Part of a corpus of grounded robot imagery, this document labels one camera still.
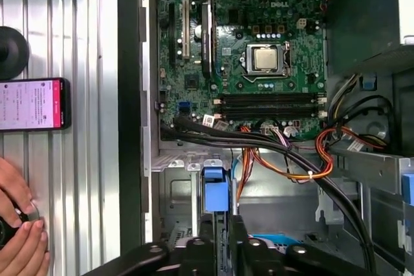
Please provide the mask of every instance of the white connector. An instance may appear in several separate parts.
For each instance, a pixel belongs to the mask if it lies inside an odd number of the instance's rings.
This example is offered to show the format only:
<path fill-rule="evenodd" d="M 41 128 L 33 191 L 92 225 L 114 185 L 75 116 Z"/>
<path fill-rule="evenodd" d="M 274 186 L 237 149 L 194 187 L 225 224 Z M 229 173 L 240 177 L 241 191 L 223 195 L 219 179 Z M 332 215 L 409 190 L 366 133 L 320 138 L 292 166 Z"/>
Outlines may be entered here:
<path fill-rule="evenodd" d="M 298 19 L 298 22 L 296 22 L 297 29 L 305 29 L 306 25 L 307 25 L 306 19 Z"/>
<path fill-rule="evenodd" d="M 326 112 L 326 111 L 320 111 L 318 113 L 318 117 L 319 117 L 319 119 L 327 118 L 328 117 L 328 112 Z"/>

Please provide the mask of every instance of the finger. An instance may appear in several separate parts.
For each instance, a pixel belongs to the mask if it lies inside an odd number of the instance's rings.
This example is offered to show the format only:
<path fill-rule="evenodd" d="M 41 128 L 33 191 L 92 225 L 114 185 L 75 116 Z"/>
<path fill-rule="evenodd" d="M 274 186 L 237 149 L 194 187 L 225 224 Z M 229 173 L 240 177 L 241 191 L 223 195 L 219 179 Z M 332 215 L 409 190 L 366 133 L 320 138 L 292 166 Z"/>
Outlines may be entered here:
<path fill-rule="evenodd" d="M 0 251 L 0 273 L 13 261 L 21 248 L 25 245 L 33 222 L 25 222 L 9 240 L 6 246 Z"/>
<path fill-rule="evenodd" d="M 32 199 L 32 192 L 30 188 L 27 186 L 27 183 L 21 173 L 9 162 L 7 162 L 4 158 L 0 158 L 0 170 L 3 171 L 4 174 L 10 175 L 15 182 L 17 182 L 25 191 L 27 196 Z"/>
<path fill-rule="evenodd" d="M 43 256 L 43 262 L 41 263 L 40 269 L 38 270 L 38 273 L 36 276 L 46 276 L 47 271 L 49 270 L 50 265 L 50 253 L 46 252 Z"/>
<path fill-rule="evenodd" d="M 29 236 L 25 242 L 25 245 L 21 248 L 19 253 L 15 256 L 13 261 L 4 270 L 1 276 L 16 276 L 21 270 L 29 263 L 33 257 L 36 248 L 38 247 L 41 232 L 43 231 L 43 221 L 37 220 L 32 225 Z"/>
<path fill-rule="evenodd" d="M 32 195 L 21 174 L 3 158 L 0 158 L 0 187 L 13 199 L 22 212 L 35 212 L 30 203 Z"/>
<path fill-rule="evenodd" d="M 40 235 L 40 242 L 36 248 L 32 258 L 28 264 L 23 268 L 18 276 L 35 276 L 43 263 L 47 245 L 47 233 L 42 232 Z"/>
<path fill-rule="evenodd" d="M 13 203 L 2 190 L 0 190 L 0 217 L 13 228 L 21 226 L 21 220 L 14 209 Z"/>

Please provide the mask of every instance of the black knob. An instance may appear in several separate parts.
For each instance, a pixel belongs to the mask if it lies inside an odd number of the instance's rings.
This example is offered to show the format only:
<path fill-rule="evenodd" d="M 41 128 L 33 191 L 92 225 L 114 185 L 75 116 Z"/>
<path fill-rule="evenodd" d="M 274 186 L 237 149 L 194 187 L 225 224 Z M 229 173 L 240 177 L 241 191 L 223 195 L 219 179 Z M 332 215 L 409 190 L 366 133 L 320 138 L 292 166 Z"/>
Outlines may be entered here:
<path fill-rule="evenodd" d="M 0 80 L 21 74 L 27 66 L 29 47 L 25 37 L 14 28 L 0 27 Z"/>
<path fill-rule="evenodd" d="M 19 218 L 22 222 L 33 221 L 39 218 L 38 212 L 26 215 L 19 209 L 16 204 L 14 204 L 14 209 L 16 210 L 16 213 L 19 215 Z M 17 231 L 18 228 L 12 228 L 6 223 L 3 218 L 0 217 L 0 250 L 6 246 L 7 242 L 13 238 Z"/>

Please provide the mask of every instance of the green motherboard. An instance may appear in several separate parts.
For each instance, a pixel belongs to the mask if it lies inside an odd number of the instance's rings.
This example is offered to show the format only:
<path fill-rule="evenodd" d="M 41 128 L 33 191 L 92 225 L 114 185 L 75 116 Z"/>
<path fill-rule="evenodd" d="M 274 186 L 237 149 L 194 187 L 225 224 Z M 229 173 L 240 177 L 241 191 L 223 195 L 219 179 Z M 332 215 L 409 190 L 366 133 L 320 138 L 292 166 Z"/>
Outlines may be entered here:
<path fill-rule="evenodd" d="M 160 119 L 171 124 L 180 103 L 202 123 L 205 115 L 220 118 L 217 104 L 222 94 L 323 94 L 325 63 L 320 0 L 212 0 L 214 55 L 212 75 L 202 74 L 201 3 L 204 0 L 158 0 Z M 182 14 L 189 6 L 188 17 Z M 189 19 L 190 40 L 183 47 L 184 20 Z M 247 76 L 249 45 L 289 46 L 289 73 L 279 76 Z M 260 51 L 272 55 L 272 51 Z M 255 60 L 257 66 L 274 65 Z M 223 118 L 225 127 L 255 124 L 249 120 Z M 294 125 L 298 138 L 311 139 L 320 130 L 318 115 L 278 118 L 279 124 Z"/>

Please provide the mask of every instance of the pcie slot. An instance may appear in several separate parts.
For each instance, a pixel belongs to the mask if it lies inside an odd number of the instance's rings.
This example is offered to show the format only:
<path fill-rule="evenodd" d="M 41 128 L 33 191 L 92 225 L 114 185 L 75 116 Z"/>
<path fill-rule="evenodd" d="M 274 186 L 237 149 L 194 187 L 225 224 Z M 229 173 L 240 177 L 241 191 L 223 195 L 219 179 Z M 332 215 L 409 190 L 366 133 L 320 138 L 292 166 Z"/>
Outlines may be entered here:
<path fill-rule="evenodd" d="M 169 65 L 172 69 L 175 68 L 175 4 L 168 5 L 168 58 Z"/>
<path fill-rule="evenodd" d="M 207 80 L 212 77 L 212 6 L 210 2 L 203 3 L 201 7 L 201 57 L 202 75 Z"/>
<path fill-rule="evenodd" d="M 249 107 L 258 105 L 306 105 L 318 102 L 318 93 L 279 94 L 222 94 L 216 105 L 225 107 Z"/>
<path fill-rule="evenodd" d="M 182 0 L 182 58 L 190 58 L 190 0 Z"/>
<path fill-rule="evenodd" d="M 225 108 L 221 118 L 225 120 L 244 121 L 255 118 L 313 118 L 318 115 L 315 107 L 262 107 L 262 108 Z"/>

